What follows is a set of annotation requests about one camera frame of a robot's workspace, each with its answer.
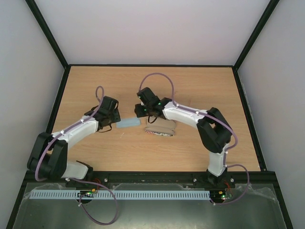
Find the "light blue cleaning cloth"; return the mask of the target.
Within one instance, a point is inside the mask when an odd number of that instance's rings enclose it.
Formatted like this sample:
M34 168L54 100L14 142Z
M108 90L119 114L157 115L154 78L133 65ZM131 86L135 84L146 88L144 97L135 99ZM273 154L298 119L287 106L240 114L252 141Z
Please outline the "light blue cleaning cloth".
M141 121L137 117L124 118L121 121L116 123L117 128L128 128L128 127L139 126L139 125L141 125Z

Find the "stars and stripes glasses case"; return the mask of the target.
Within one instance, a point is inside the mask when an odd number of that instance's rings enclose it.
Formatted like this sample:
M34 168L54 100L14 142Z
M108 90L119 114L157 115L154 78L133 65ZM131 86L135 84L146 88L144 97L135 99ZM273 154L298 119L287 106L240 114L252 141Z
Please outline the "stars and stripes glasses case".
M176 122L173 120L157 118L155 121L146 120L145 132L154 135L174 136Z

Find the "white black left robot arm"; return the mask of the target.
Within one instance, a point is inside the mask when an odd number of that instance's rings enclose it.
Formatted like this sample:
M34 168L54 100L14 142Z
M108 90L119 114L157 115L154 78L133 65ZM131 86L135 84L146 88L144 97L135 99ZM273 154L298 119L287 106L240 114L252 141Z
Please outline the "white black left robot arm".
M68 161L68 151L85 137L119 122L119 101L105 96L98 106L86 112L79 121L54 133L40 133L34 143L27 169L37 181L60 178L82 180L90 166L80 161Z

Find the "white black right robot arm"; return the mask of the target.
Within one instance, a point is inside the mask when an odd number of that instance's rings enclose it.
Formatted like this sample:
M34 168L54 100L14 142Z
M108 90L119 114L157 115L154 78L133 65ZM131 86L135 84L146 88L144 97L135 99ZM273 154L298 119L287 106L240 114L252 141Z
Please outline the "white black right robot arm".
M226 156L233 131L217 108L195 110L179 105L173 99L159 99L148 87L140 89L137 96L141 100L135 105L137 117L162 118L177 121L198 130L203 146L209 151L207 182L218 187L227 173Z

